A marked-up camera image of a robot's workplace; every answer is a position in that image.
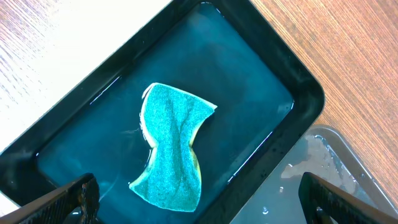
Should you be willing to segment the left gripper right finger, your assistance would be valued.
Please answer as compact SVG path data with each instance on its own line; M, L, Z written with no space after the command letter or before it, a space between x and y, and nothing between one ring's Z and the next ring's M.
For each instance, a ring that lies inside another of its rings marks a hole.
M305 172L298 196L308 224L397 223L397 219L364 203L321 177Z

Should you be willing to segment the green yellow sponge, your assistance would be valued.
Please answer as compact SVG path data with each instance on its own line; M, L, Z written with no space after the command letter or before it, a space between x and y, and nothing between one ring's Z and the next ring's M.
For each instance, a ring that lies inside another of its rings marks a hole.
M162 83L150 84L142 99L140 125L151 150L144 171L129 188L156 207L194 212L201 197L201 171L192 146L217 106Z

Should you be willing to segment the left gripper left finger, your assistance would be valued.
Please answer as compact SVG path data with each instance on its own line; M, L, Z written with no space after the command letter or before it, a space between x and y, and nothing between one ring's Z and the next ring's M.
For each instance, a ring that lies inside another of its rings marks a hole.
M100 188L86 173L1 217L1 224L99 223Z

